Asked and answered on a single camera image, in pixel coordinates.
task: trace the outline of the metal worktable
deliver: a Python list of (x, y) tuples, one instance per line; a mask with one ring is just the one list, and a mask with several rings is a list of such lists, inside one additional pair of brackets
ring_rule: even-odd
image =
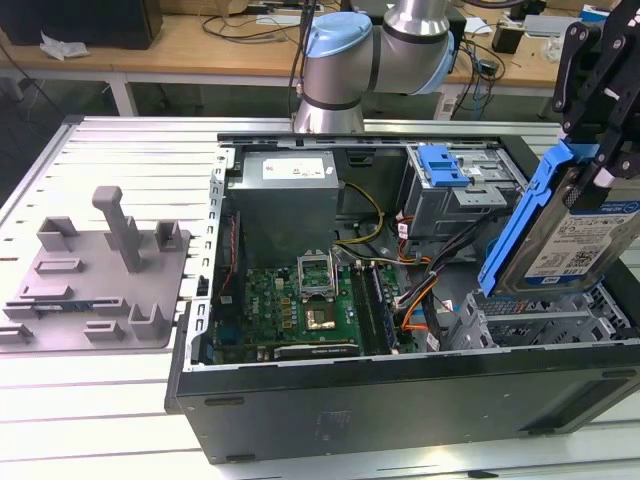
[[(557, 125), (540, 123), (385, 121), (367, 128), (521, 135), (538, 155), (558, 133)], [(123, 189), (123, 210), (140, 229), (176, 218), (195, 236), (176, 314), (183, 311), (199, 263), (215, 133), (286, 129), (273, 119), (87, 118), (63, 125), (0, 210), (0, 302), (15, 293), (38, 250), (43, 218), (70, 216), (79, 230), (105, 229), (90, 200), (97, 185), (112, 184)], [(624, 256), (636, 276), (638, 257), (636, 243)], [(455, 479), (470, 470), (518, 479), (640, 477), (640, 394), (566, 437), (212, 467), (186, 419), (164, 413), (172, 344), (152, 353), (0, 358), (0, 478)], [(428, 400), (425, 408), (438, 408)]]

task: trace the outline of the floor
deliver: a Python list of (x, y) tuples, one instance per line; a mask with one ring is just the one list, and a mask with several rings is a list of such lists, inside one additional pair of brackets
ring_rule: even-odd
[[(24, 99), (19, 103), (0, 93), (0, 205), (62, 120), (33, 85), (25, 80), (22, 86)], [(106, 84), (49, 80), (43, 89), (66, 114), (117, 115)], [(280, 87), (137, 84), (134, 95), (143, 116), (287, 116), (286, 93)], [(435, 111), (436, 101), (436, 95), (367, 94), (363, 99), (364, 116), (429, 119)], [(543, 121), (537, 116), (539, 105), (538, 98), (496, 96), (487, 106), (482, 120)], [(469, 98), (463, 106), (473, 108), (473, 100)], [(455, 118), (470, 120), (474, 118), (474, 112), (460, 109)], [(559, 121), (559, 118), (551, 114), (544, 121)]]

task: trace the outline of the green circuit board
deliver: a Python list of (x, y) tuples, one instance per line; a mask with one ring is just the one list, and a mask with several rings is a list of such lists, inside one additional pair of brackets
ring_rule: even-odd
[[(322, 267), (317, 267), (316, 272), (307, 270), (305, 283), (325, 285), (326, 271)], [(282, 280), (281, 288), (276, 283), (278, 279)], [(322, 342), (359, 345), (360, 332), (350, 283), (348, 275), (338, 280), (338, 294), (334, 302), (319, 298), (305, 304), (301, 300), (297, 269), (250, 271), (245, 291), (244, 343), (267, 346)], [(324, 327), (312, 322), (320, 316), (317, 312), (323, 312)]]
[[(395, 270), (379, 266), (383, 295), (390, 304), (398, 294)], [(335, 290), (303, 300), (297, 266), (248, 270), (240, 322), (217, 327), (216, 363), (250, 363), (273, 359), (274, 349), (293, 345), (357, 345), (364, 355), (358, 309), (348, 266), (334, 272)], [(326, 263), (307, 265), (306, 287), (331, 284)]]

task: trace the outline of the wooden desk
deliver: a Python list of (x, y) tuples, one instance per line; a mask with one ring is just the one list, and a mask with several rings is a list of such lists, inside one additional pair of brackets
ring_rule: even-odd
[[(466, 7), (467, 12), (496, 23), (501, 10)], [(219, 28), (212, 22), (212, 28)], [(241, 19), (233, 19), (236, 25)], [(241, 35), (271, 30), (275, 26), (247, 24), (225, 33)], [(289, 30), (296, 38), (297, 30)], [(490, 46), (492, 35), (476, 35), (474, 40)], [(557, 75), (557, 64), (541, 54), (544, 40), (523, 38), (515, 55), (501, 55), (507, 72), (495, 87), (497, 94), (549, 96)], [(285, 86), (291, 70), (296, 45), (287, 40), (265, 45), (228, 42), (202, 31), (198, 17), (165, 16), (158, 38), (148, 50), (90, 48), (91, 55), (60, 62), (48, 57), (38, 47), (16, 47), (7, 50), (33, 78), (104, 81), (111, 85), (121, 115), (136, 115), (130, 83), (186, 83)], [(488, 53), (482, 52), (482, 58)], [(460, 55), (454, 71), (440, 88), (443, 93), (436, 118), (450, 118), (451, 106), (469, 82), (471, 62)], [(0, 77), (21, 78), (6, 58), (0, 58)]]

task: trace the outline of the power supply label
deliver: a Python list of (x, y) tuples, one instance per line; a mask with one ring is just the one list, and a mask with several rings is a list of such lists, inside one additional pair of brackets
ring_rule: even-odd
[(525, 278), (531, 284), (573, 281), (589, 272), (614, 240), (614, 230), (631, 221), (640, 202), (605, 202), (593, 211), (567, 213)]
[(262, 163), (262, 178), (264, 180), (325, 178), (324, 164), (322, 158), (267, 158)]

